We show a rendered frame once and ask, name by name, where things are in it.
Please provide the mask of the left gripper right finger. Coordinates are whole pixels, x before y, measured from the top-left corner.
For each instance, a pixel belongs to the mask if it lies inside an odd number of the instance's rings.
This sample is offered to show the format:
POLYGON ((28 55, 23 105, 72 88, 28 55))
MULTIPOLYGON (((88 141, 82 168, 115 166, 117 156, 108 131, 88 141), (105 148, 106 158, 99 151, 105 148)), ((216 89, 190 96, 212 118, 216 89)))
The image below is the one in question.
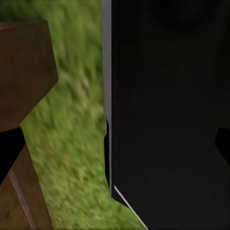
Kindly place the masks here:
POLYGON ((215 145, 230 166, 230 129, 223 127, 218 129, 215 145))

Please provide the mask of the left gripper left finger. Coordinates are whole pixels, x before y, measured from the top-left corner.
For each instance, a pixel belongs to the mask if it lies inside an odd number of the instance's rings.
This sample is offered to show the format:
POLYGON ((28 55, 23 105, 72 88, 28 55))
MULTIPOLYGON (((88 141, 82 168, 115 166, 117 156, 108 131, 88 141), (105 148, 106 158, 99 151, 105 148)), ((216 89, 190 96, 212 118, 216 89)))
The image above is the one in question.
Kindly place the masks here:
POLYGON ((0 133, 0 185, 24 146, 23 129, 15 128, 0 133))

